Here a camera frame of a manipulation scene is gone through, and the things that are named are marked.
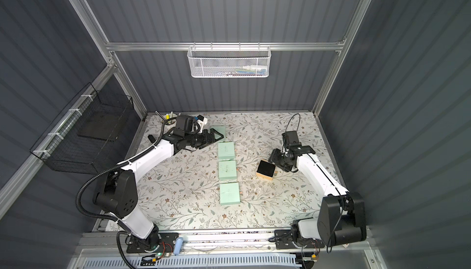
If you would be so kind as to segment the tan drawer tray black insert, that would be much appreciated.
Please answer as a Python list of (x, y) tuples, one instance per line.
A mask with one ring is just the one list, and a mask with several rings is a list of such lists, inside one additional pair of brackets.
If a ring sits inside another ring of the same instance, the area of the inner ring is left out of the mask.
[(270, 162), (260, 160), (258, 168), (256, 170), (256, 176), (268, 180), (273, 180), (275, 176), (276, 166)]

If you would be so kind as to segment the mint jewelry box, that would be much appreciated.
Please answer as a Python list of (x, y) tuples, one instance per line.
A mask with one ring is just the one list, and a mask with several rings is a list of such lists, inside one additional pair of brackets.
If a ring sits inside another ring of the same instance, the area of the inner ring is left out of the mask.
[(218, 143), (218, 160), (230, 161), (235, 160), (235, 147), (232, 141)]
[(215, 134), (216, 139), (220, 139), (219, 142), (226, 141), (226, 126), (212, 126), (212, 129), (215, 129), (219, 134), (222, 134), (223, 138), (220, 135)]
[(235, 205), (240, 203), (239, 183), (220, 184), (220, 204)]
[(218, 178), (220, 181), (236, 180), (237, 167), (235, 160), (220, 161), (218, 165)]

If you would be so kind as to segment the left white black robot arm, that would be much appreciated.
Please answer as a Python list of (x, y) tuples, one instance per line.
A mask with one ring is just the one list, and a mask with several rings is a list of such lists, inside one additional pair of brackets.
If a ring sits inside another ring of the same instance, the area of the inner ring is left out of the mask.
[(141, 240), (154, 237), (158, 228), (139, 207), (139, 180), (181, 150), (202, 150), (224, 139), (220, 131), (205, 128), (204, 116), (175, 116), (163, 122), (163, 126), (171, 121), (174, 125), (167, 131), (161, 128), (159, 137), (148, 148), (120, 162), (116, 170), (106, 172), (97, 183), (93, 203), (127, 233)]

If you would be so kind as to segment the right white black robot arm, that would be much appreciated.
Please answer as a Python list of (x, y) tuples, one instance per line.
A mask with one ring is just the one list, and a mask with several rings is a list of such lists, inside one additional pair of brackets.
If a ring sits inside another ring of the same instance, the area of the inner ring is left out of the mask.
[(321, 164), (311, 146), (303, 146), (296, 131), (282, 134), (283, 148), (274, 149), (269, 162), (285, 172), (300, 172), (322, 196), (318, 217), (295, 220), (290, 238), (297, 246), (320, 241), (333, 246), (363, 242), (367, 238), (362, 196), (342, 186)]

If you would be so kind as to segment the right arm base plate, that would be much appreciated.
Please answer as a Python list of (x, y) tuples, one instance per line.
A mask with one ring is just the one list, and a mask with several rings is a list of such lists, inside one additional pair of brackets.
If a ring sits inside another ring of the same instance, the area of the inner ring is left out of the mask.
[(277, 229), (271, 237), (278, 250), (282, 249), (322, 249), (325, 244), (319, 239), (302, 238), (298, 234), (293, 235), (290, 229)]

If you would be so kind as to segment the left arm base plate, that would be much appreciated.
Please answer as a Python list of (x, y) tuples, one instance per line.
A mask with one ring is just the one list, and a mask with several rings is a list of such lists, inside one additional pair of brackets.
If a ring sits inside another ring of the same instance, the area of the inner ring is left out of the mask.
[(152, 232), (146, 239), (135, 236), (127, 236), (125, 244), (126, 252), (137, 253), (171, 253), (174, 250), (176, 239), (180, 237), (178, 233), (158, 233)]

